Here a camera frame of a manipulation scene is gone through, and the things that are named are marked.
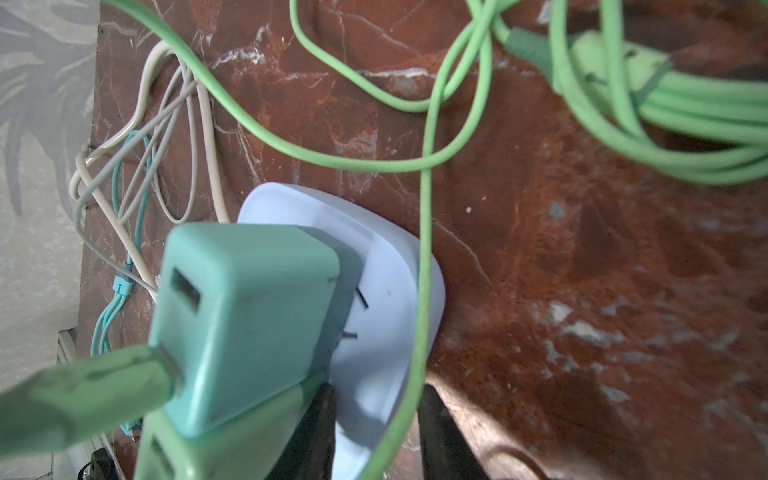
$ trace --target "black object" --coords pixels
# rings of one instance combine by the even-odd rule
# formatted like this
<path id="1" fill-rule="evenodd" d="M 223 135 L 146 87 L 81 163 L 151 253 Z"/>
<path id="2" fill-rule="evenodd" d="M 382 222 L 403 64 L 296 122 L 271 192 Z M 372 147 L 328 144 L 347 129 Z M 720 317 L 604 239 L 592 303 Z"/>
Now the black object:
<path id="1" fill-rule="evenodd" d="M 85 471 L 91 467 L 88 477 L 85 477 Z M 118 480 L 118 468 L 114 460 L 109 456 L 107 449 L 100 448 L 91 453 L 91 461 L 83 465 L 78 472 L 78 480 Z"/>
<path id="2" fill-rule="evenodd" d="M 336 451 L 336 394 L 323 383 L 266 480 L 330 480 Z"/>
<path id="3" fill-rule="evenodd" d="M 424 480 L 488 480 L 435 387 L 419 403 Z"/>

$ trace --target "green charging cable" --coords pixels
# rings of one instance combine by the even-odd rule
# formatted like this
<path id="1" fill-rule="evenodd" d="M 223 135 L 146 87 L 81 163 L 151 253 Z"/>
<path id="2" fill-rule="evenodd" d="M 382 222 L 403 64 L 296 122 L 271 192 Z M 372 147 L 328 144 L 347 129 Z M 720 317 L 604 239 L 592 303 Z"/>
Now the green charging cable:
<path id="1" fill-rule="evenodd" d="M 475 132 L 485 108 L 490 88 L 492 74 L 490 33 L 492 32 L 503 45 L 508 44 L 511 31 L 499 14 L 520 0 L 488 0 L 483 4 L 480 0 L 467 0 L 473 20 L 462 30 L 448 50 L 435 78 L 430 98 L 421 101 L 404 100 L 381 90 L 353 69 L 313 44 L 301 30 L 297 14 L 297 0 L 290 0 L 291 25 L 304 48 L 382 103 L 401 111 L 427 112 L 422 157 L 386 162 L 349 159 L 315 152 L 277 137 L 261 126 L 232 99 L 189 47 L 151 10 L 136 0 L 105 1 L 133 16 L 165 40 L 179 58 L 190 67 L 198 80 L 237 121 L 250 133 L 276 150 L 302 161 L 343 170 L 379 173 L 421 171 L 419 306 L 408 384 L 400 407 L 392 417 L 389 427 L 360 475 L 360 478 L 364 479 L 378 478 L 392 461 L 410 427 L 421 397 L 425 378 L 432 249 L 431 169 L 447 161 L 461 150 Z M 710 136 L 715 134 L 727 139 L 740 136 L 745 141 L 757 141 L 756 145 L 703 154 L 666 151 L 653 145 L 647 139 L 647 135 L 642 131 L 637 119 L 637 109 L 634 107 L 627 86 L 627 74 L 621 66 L 624 62 L 621 57 L 623 54 L 621 45 L 624 44 L 621 3 L 618 1 L 601 3 L 601 7 L 605 9 L 604 12 L 601 12 L 601 22 L 603 26 L 608 25 L 607 31 L 604 30 L 603 35 L 609 63 L 611 109 L 621 128 L 615 127 L 602 116 L 584 91 L 574 71 L 565 31 L 567 6 L 567 0 L 554 0 L 553 2 L 549 50 L 545 53 L 551 56 L 550 73 L 559 83 L 561 94 L 566 103 L 573 111 L 574 116 L 595 137 L 617 152 L 656 167 L 658 170 L 681 180 L 705 184 L 731 184 L 755 180 L 768 174 L 768 159 L 766 159 L 768 145 L 765 145 L 761 140 L 764 130 L 760 129 L 763 126 L 760 122 L 766 120 L 763 113 L 768 108 L 768 105 L 765 105 L 768 99 L 766 85 L 756 82 L 718 81 L 676 72 L 664 75 L 657 88 L 649 94 L 647 102 L 640 108 L 640 113 L 644 118 L 655 118 L 659 124 L 672 126 L 684 121 L 683 128 L 687 128 L 691 133 L 705 133 Z M 443 101 L 455 93 L 478 53 L 478 82 L 467 120 L 447 146 L 434 152 L 439 107 Z M 457 60 L 458 65 L 454 73 L 451 74 L 451 68 Z M 722 123 L 723 119 L 745 123 L 752 122 L 754 125 L 745 125 L 750 128 L 747 128 L 746 132 L 739 132 L 734 130 L 732 124 Z"/>

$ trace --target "teal charger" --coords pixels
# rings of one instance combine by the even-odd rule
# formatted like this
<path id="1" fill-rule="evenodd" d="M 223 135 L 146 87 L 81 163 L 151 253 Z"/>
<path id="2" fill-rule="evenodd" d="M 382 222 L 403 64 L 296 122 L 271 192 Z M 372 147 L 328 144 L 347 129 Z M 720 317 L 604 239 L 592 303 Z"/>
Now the teal charger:
<path id="1" fill-rule="evenodd" d="M 314 228 L 187 223 L 168 237 L 149 336 L 180 370 L 165 406 L 194 438 L 327 367 L 362 261 Z"/>

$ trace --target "blue charging cable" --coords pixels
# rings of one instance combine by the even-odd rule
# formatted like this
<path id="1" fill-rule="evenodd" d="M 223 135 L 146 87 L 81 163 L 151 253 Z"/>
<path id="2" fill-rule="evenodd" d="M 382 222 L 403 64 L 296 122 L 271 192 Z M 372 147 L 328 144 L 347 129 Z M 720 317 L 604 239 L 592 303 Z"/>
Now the blue charging cable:
<path id="1" fill-rule="evenodd" d="M 135 137 L 136 133 L 137 131 L 134 130 L 130 134 L 128 134 L 128 136 L 125 138 L 124 143 L 127 143 L 131 138 Z M 144 137 L 144 148 L 148 148 L 148 146 L 149 146 L 149 139 Z M 115 213 L 117 213 L 120 210 L 120 204 L 118 202 L 118 181 L 120 180 L 120 170 L 122 165 L 123 165 L 123 161 L 119 161 L 112 173 L 112 208 L 114 209 Z M 149 154 L 147 156 L 147 170 L 149 170 L 149 167 L 151 165 L 152 165 L 152 154 Z M 147 202 L 149 201 L 149 193 L 150 191 L 147 190 L 147 192 L 141 198 L 141 202 L 139 203 L 139 208 L 138 208 L 137 217 L 136 217 L 136 227 L 134 229 L 134 243 L 136 244 L 136 248 L 138 248 L 140 252 L 141 252 L 141 226 L 144 223 L 144 212 L 147 209 Z M 125 268 L 130 271 L 132 271 L 134 268 L 134 262 L 131 259 L 130 255 L 125 260 Z M 91 338 L 91 356 L 101 355 L 103 353 L 112 351 L 112 347 L 109 344 L 109 338 L 107 337 L 107 332 L 109 331 L 109 327 L 114 322 L 114 319 L 118 317 L 120 310 L 123 308 L 123 305 L 125 305 L 125 300 L 127 300 L 128 295 L 131 294 L 131 291 L 133 290 L 133 288 L 134 288 L 133 279 L 129 278 L 123 273 L 118 273 L 114 277 L 114 283 L 112 284 L 112 290 L 114 291 L 114 296 L 112 297 L 112 301 L 104 309 L 104 312 L 102 312 L 101 315 L 98 317 L 98 320 L 96 320 L 94 335 Z M 142 423 L 142 420 L 138 419 L 132 422 L 124 423 L 123 425 L 120 425 L 120 428 L 123 430 L 123 433 L 125 435 L 130 436 L 131 438 L 134 438 L 135 433 L 132 434 L 132 432 L 135 432 L 137 429 L 140 429 L 141 423 Z"/>

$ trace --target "red marble surface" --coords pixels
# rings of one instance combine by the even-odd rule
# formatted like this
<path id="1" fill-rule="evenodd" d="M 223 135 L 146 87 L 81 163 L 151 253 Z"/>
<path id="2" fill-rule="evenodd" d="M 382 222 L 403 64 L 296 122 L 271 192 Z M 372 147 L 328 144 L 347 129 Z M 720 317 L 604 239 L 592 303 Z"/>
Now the red marble surface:
<path id="1" fill-rule="evenodd" d="M 572 2 L 570 29 L 598 23 Z M 286 2 L 151 2 L 263 125 L 348 156 L 420 153 L 424 118 L 382 106 L 304 51 Z M 543 32 L 541 0 L 505 14 Z M 630 2 L 627 36 L 677 68 L 766 79 L 768 17 L 755 2 Z M 300 2 L 307 34 L 392 93 L 424 98 L 468 21 L 460 0 Z M 130 117 L 156 38 L 101 7 L 93 143 Z M 162 88 L 170 69 L 161 75 Z M 442 109 L 437 145 L 461 127 L 474 74 Z M 339 195 L 417 231 L 418 177 L 328 170 L 286 157 L 215 105 L 230 212 L 264 181 Z M 170 206 L 189 191 L 186 122 L 161 168 Z M 651 129 L 665 146 L 711 147 Z M 197 180 L 194 218 L 212 220 Z M 768 184 L 693 187 L 604 148 L 523 61 L 496 48 L 491 97 L 472 141 L 434 173 L 434 252 L 447 306 L 429 360 L 440 391 L 493 478 L 768 478 Z M 88 232 L 117 244 L 89 213 Z M 144 251 L 159 270 L 170 229 L 155 200 Z M 84 253 L 81 352 L 114 273 Z M 136 289 L 113 345 L 146 341 Z M 135 446 L 117 438 L 132 470 Z M 420 478 L 418 434 L 387 478 Z"/>

